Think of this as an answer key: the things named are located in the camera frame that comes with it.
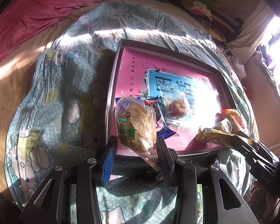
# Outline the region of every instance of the wrapped food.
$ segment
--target wrapped food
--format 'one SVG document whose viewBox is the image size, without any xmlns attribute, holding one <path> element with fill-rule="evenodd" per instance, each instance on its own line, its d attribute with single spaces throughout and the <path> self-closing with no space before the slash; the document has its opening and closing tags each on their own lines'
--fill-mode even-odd
<svg viewBox="0 0 280 224">
<path fill-rule="evenodd" d="M 153 149 L 156 142 L 156 117 L 153 108 L 122 92 L 122 97 L 116 104 L 115 118 L 119 141 L 157 169 Z"/>
<path fill-rule="evenodd" d="M 169 123 L 178 125 L 190 122 L 192 113 L 186 93 L 179 90 L 178 85 L 175 84 L 160 81 L 158 86 L 165 106 L 165 119 Z"/>
<path fill-rule="evenodd" d="M 235 134 L 225 133 L 225 132 L 222 132 L 220 130 L 200 127 L 199 130 L 198 130 L 198 134 L 197 134 L 195 139 L 197 141 L 210 142 L 210 143 L 214 143 L 214 144 L 217 144 L 217 145 L 221 145 L 221 146 L 225 146 L 225 147 L 234 149 L 230 145 L 230 138 L 234 135 Z M 244 137 L 241 137 L 241 136 L 238 136 L 238 137 L 241 138 L 246 143 L 248 143 L 249 145 L 252 145 L 252 140 L 251 139 L 247 139 L 247 138 L 244 138 Z"/>
<path fill-rule="evenodd" d="M 221 110 L 222 118 L 229 120 L 232 126 L 231 133 L 236 134 L 238 131 L 242 131 L 246 135 L 249 135 L 246 125 L 239 116 L 238 112 L 235 109 L 224 109 Z"/>
<path fill-rule="evenodd" d="M 232 131 L 231 123 L 228 119 L 221 120 L 220 122 L 216 123 L 213 127 L 215 130 L 220 130 L 226 133 L 230 133 Z"/>
<path fill-rule="evenodd" d="M 116 103 L 120 100 L 121 98 L 116 98 L 115 101 Z M 141 100 L 144 102 L 145 105 L 151 107 L 155 111 L 155 116 L 156 116 L 156 132 L 157 136 L 161 136 L 164 139 L 167 139 L 171 136 L 173 136 L 176 132 L 171 130 L 168 126 L 167 123 L 164 119 L 164 116 L 162 114 L 162 111 L 160 109 L 159 103 L 155 99 L 146 99 L 144 97 L 137 97 L 137 99 Z"/>
<path fill-rule="evenodd" d="M 173 100 L 166 108 L 166 115 L 173 119 L 182 119 L 186 117 L 187 113 L 190 111 L 188 104 L 189 101 L 186 97 L 183 99 Z"/>
</svg>

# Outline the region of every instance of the bedsheet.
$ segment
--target bedsheet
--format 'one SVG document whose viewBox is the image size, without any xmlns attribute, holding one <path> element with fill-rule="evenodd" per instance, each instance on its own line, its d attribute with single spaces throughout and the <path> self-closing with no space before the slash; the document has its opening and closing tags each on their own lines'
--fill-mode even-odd
<svg viewBox="0 0 280 224">
<path fill-rule="evenodd" d="M 81 16 L 37 59 L 31 89 L 7 134 L 5 173 L 19 206 L 24 207 L 55 165 L 79 164 L 102 146 L 106 89 L 114 53 L 122 38 L 171 48 L 221 70 L 250 135 L 255 137 L 249 103 L 209 35 L 144 5 L 106 2 Z M 91 125 L 93 120 L 101 123 Z M 234 161 L 230 152 L 222 154 L 228 176 L 242 171 L 234 180 L 241 183 L 235 186 L 244 194 L 251 185 L 244 179 L 252 179 L 244 158 L 238 155 Z M 233 162 L 231 170 L 228 161 Z M 136 223 L 135 217 L 141 223 L 160 223 L 166 216 L 170 219 L 174 190 L 165 186 L 151 190 L 138 182 L 127 195 L 125 185 L 119 182 L 116 186 L 121 186 L 117 193 L 111 193 L 107 187 L 97 189 L 101 217 L 106 223 Z M 143 186 L 145 191 L 139 193 Z"/>
</svg>

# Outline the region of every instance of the window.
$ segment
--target window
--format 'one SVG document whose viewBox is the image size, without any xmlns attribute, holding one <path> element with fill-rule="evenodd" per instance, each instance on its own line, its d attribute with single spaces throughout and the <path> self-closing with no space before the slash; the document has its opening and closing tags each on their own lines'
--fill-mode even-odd
<svg viewBox="0 0 280 224">
<path fill-rule="evenodd" d="M 266 45 L 267 52 L 271 56 L 267 65 L 275 80 L 280 83 L 280 18 L 275 17 L 269 23 L 261 44 Z"/>
</svg>

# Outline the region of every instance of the sunlight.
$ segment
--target sunlight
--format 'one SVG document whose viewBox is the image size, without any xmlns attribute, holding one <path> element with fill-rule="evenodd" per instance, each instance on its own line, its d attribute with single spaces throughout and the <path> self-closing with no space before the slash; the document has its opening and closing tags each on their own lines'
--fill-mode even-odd
<svg viewBox="0 0 280 224">
<path fill-rule="evenodd" d="M 200 85 L 193 89 L 193 94 L 195 94 L 195 115 L 193 116 L 195 124 L 213 127 L 214 115 L 220 112 L 217 101 L 218 91 L 211 91 L 207 86 Z"/>
<path fill-rule="evenodd" d="M 49 42 L 49 43 L 47 43 L 47 45 L 46 45 L 45 49 L 50 49 L 50 48 L 51 48 L 51 46 L 52 46 L 52 44 L 53 44 L 53 42 Z"/>
<path fill-rule="evenodd" d="M 10 76 L 13 71 L 19 70 L 28 64 L 34 63 L 39 53 L 42 52 L 44 49 L 45 46 L 42 46 L 38 49 L 35 49 L 34 51 L 30 51 L 28 53 L 30 56 L 27 56 L 26 52 L 24 51 L 22 53 L 19 53 L 17 56 L 11 58 L 11 60 L 8 62 L 5 62 L 6 59 L 2 61 L 0 63 L 0 80 Z"/>
<path fill-rule="evenodd" d="M 144 30 L 144 29 L 130 29 L 130 28 L 124 28 L 124 29 L 106 29 L 106 30 L 96 30 L 94 31 L 95 34 L 101 35 L 103 37 L 106 37 L 111 34 L 124 34 L 125 32 L 130 33 L 131 35 L 140 35 L 140 36 L 157 36 L 160 35 L 162 37 L 170 37 L 172 39 L 176 39 L 179 41 L 188 40 L 188 41 L 195 41 L 197 44 L 200 43 L 199 40 L 192 38 L 190 35 L 186 34 L 186 36 L 179 36 L 179 35 L 169 35 L 167 33 L 161 32 L 157 29 L 154 30 Z"/>
<path fill-rule="evenodd" d="M 280 18 L 275 16 L 272 21 L 267 26 L 263 37 L 261 38 L 260 44 L 267 44 L 272 38 L 272 35 L 275 35 L 280 29 Z"/>
<path fill-rule="evenodd" d="M 74 36 L 74 37 L 70 37 L 68 34 L 64 34 L 63 37 L 62 37 L 62 42 L 63 42 L 63 45 L 66 44 L 66 45 L 69 45 L 69 44 L 73 44 L 74 42 L 77 42 L 77 41 L 87 41 L 89 43 L 92 42 L 92 38 L 89 34 L 83 34 L 83 35 L 78 35 L 78 36 Z"/>
</svg>

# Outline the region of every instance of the curtain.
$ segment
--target curtain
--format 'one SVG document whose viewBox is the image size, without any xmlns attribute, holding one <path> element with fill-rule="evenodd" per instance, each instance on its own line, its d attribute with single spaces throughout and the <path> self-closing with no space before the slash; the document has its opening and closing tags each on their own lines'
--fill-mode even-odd
<svg viewBox="0 0 280 224">
<path fill-rule="evenodd" d="M 260 0 L 255 11 L 245 20 L 242 32 L 235 40 L 226 44 L 242 65 L 254 54 L 266 27 L 274 17 L 275 13 L 268 4 Z"/>
</svg>

